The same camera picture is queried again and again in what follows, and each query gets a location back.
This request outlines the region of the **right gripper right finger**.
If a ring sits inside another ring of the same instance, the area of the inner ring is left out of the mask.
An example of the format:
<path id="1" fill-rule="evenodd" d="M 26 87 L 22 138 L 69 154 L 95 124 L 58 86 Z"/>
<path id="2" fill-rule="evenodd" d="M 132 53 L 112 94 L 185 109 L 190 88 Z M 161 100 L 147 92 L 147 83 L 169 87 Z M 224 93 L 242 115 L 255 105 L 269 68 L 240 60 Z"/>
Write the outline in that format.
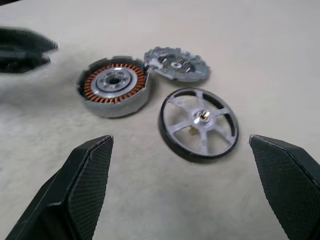
<path id="1" fill-rule="evenodd" d="M 320 240 L 320 164 L 303 148 L 251 135 L 265 197 L 289 240 Z"/>

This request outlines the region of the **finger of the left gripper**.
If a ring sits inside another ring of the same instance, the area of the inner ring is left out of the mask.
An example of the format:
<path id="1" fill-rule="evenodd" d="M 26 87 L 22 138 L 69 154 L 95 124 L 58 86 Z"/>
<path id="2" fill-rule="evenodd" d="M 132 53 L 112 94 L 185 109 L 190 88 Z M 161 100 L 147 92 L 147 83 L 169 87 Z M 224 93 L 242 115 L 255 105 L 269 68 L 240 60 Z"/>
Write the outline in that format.
<path id="1" fill-rule="evenodd" d="M 47 53 L 57 50 L 58 44 L 30 29 L 0 26 L 0 46 L 11 46 L 27 51 Z"/>
<path id="2" fill-rule="evenodd" d="M 0 58 L 0 74 L 24 74 L 51 62 L 48 57 Z"/>

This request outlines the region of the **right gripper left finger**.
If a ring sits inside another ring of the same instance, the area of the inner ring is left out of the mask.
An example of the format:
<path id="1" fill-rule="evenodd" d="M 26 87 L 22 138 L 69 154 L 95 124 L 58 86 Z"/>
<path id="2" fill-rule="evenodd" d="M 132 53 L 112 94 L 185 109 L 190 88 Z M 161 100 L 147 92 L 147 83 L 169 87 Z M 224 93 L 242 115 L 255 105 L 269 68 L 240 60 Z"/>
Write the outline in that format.
<path id="1" fill-rule="evenodd" d="M 114 138 L 74 148 L 38 190 L 5 240 L 92 240 L 106 196 Z"/>

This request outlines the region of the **spoked silver rotor black rim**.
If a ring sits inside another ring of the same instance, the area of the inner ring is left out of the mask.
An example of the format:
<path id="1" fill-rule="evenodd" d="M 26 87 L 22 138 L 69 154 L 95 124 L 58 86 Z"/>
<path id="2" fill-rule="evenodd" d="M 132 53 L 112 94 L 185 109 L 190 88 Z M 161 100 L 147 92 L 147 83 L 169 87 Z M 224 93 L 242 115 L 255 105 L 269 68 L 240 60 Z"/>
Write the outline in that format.
<path id="1" fill-rule="evenodd" d="M 182 109 L 186 121 L 174 125 L 165 122 L 165 108 L 172 104 Z M 231 153 L 237 146 L 240 127 L 231 107 L 219 96 L 204 89 L 183 87 L 171 92 L 163 100 L 158 114 L 158 130 L 165 144 L 182 159 L 197 164 L 211 164 Z M 199 134 L 199 151 L 193 151 L 175 137 L 183 129 Z M 228 148 L 221 153 L 209 152 L 209 133 L 222 137 Z"/>

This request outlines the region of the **silver motor housing lid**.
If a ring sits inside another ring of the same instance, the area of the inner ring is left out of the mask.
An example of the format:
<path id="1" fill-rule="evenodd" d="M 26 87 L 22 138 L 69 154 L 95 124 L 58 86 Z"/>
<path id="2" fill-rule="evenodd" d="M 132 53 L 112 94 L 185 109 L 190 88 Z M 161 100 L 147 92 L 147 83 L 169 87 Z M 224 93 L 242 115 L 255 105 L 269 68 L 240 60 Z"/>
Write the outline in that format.
<path id="1" fill-rule="evenodd" d="M 145 66 L 156 74 L 183 83 L 202 82 L 209 78 L 210 68 L 196 54 L 181 48 L 155 47 L 144 53 Z"/>

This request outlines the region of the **motor housing with copper windings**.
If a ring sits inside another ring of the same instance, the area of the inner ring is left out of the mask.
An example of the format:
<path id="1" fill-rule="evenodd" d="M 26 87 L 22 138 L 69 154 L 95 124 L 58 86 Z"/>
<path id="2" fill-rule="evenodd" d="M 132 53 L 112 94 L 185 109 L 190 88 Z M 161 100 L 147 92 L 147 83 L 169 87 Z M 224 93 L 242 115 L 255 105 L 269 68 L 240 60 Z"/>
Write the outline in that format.
<path id="1" fill-rule="evenodd" d="M 131 56 L 98 60 L 77 81 L 77 93 L 95 116 L 121 118 L 139 111 L 151 95 L 152 82 L 144 62 Z"/>

